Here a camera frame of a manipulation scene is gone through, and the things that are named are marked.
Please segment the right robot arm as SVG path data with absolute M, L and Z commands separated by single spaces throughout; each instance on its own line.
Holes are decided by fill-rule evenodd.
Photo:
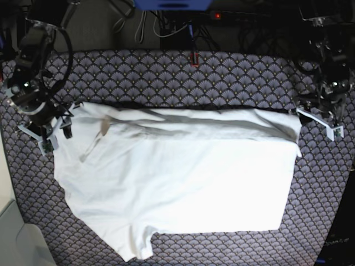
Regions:
M 72 138 L 72 111 L 77 103 L 62 104 L 56 93 L 67 83 L 74 63 L 73 46 L 66 31 L 79 1 L 34 1 L 25 17 L 30 23 L 28 32 L 19 45 L 15 67 L 10 78 L 4 81 L 4 93 L 11 106 L 29 118 L 29 123 L 19 125 L 23 133 L 36 140 L 43 155 L 58 148 L 56 134 L 63 131 Z M 67 68 L 63 77 L 52 87 L 45 85 L 45 78 L 53 74 L 45 68 L 54 50 L 57 34 L 61 34 L 68 50 Z

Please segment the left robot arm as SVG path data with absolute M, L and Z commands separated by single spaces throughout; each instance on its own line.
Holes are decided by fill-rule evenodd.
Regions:
M 344 136 L 341 125 L 347 94 L 354 88 L 354 1 L 300 1 L 301 18 L 310 25 L 310 45 L 317 66 L 295 67 L 315 82 L 313 92 L 296 96 L 295 113 L 302 123 L 315 121 L 334 141 Z

